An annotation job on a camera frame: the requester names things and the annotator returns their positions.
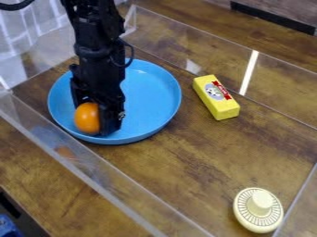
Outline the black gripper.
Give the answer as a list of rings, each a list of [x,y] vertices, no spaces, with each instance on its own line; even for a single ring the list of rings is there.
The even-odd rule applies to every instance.
[[[98,50],[76,44],[75,53],[79,64],[69,66],[73,105],[99,104],[100,134],[110,135],[122,128],[126,116],[126,96],[120,88],[126,78],[126,49],[122,44]]]

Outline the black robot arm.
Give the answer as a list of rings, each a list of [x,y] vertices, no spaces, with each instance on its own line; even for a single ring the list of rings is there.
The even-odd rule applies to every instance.
[[[75,30],[79,64],[72,72],[71,94],[75,107],[96,103],[98,134],[118,131],[126,114],[120,83],[126,78],[126,47],[120,39],[124,19],[114,0],[60,0]]]

